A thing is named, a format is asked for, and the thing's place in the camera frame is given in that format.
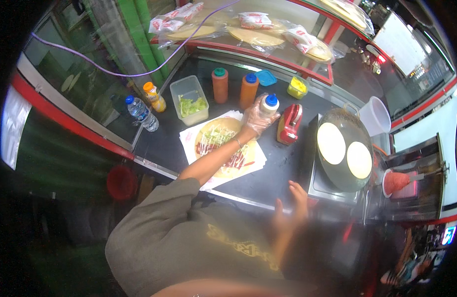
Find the pan handle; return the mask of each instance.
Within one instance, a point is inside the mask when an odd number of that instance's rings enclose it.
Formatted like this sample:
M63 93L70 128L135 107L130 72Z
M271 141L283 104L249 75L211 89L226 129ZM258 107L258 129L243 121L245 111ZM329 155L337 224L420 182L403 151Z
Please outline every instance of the pan handle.
M350 108L352 108L353 110L355 110L355 115L358 117L358 118L361 118L361 114L359 113L359 110L357 109L357 107L355 107L352 103L349 103L349 102L346 102L344 103L343 105L343 108L347 111L347 106L349 106Z

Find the gray shirt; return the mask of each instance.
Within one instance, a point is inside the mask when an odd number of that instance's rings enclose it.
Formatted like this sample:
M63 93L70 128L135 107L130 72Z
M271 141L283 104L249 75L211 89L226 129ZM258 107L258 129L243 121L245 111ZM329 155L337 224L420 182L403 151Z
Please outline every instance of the gray shirt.
M194 178L158 186L113 230L106 259L126 294L200 278L283 278L250 217L219 202L191 207L199 188Z

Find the green bottle cap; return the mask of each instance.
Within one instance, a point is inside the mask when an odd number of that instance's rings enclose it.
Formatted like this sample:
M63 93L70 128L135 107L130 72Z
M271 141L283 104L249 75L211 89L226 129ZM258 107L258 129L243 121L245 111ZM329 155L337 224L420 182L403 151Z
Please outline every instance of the green bottle cap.
M225 75L225 69L224 68L215 68L214 69L214 74L215 74L215 76L224 76Z

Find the red tape dispenser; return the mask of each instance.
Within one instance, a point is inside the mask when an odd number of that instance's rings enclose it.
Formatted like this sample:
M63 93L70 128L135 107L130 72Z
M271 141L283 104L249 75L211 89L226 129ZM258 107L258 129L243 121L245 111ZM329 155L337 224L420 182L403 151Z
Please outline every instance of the red tape dispenser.
M277 140L284 145L290 145L298 139L298 127L303 117L301 104L291 104L280 117Z

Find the bracelet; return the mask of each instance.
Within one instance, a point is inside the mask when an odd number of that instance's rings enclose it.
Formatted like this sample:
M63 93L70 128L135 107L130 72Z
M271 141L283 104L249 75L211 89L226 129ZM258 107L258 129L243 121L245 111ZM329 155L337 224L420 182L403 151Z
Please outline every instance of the bracelet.
M240 148L243 148L243 146L240 143L240 141L238 139L236 139L235 137L232 137L230 140L235 140L236 142L238 142L238 145L240 146Z

